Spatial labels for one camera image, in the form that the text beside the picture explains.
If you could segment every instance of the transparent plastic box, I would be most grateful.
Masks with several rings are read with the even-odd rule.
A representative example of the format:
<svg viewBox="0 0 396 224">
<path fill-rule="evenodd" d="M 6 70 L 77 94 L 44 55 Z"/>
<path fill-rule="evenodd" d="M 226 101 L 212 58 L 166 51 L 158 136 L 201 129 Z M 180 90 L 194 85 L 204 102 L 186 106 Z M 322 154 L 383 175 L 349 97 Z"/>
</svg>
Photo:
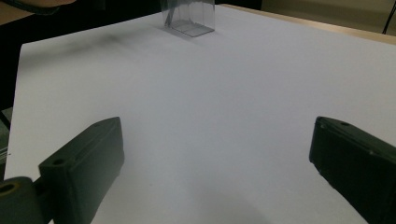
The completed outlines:
<svg viewBox="0 0 396 224">
<path fill-rule="evenodd" d="M 214 0 L 160 0 L 166 27 L 189 36 L 215 30 Z"/>
</svg>

